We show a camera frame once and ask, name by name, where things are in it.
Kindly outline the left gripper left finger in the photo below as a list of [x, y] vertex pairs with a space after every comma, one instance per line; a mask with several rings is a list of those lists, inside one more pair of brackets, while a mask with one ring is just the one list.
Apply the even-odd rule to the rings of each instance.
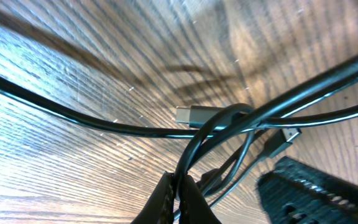
[[174, 191], [173, 174], [164, 173], [141, 212], [131, 224], [172, 224]]

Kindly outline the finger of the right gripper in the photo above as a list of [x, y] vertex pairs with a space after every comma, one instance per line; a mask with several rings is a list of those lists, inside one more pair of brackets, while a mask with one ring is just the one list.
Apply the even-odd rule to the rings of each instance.
[[358, 223], [358, 185], [290, 157], [257, 183], [272, 223]]

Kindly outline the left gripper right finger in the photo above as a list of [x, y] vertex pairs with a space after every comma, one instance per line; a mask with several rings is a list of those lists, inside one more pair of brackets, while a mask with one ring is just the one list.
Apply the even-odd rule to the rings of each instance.
[[179, 224], [221, 224], [189, 175], [181, 183], [179, 209]]

